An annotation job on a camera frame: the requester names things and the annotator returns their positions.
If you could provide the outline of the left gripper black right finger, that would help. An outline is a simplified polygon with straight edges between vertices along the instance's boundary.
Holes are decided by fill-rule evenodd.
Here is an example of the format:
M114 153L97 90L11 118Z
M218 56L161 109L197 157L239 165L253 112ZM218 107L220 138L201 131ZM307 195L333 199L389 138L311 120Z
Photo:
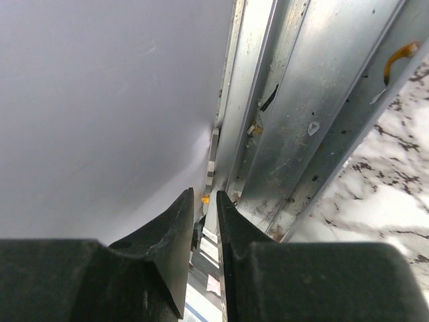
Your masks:
M275 243L217 193L223 299L228 321L277 321Z

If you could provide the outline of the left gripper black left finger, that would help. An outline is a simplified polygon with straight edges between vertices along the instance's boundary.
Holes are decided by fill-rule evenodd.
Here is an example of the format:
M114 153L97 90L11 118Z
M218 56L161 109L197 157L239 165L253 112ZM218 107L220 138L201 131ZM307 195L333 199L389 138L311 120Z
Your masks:
M162 214L109 246L143 259L149 281L179 319L184 316L193 220L194 190L188 188Z

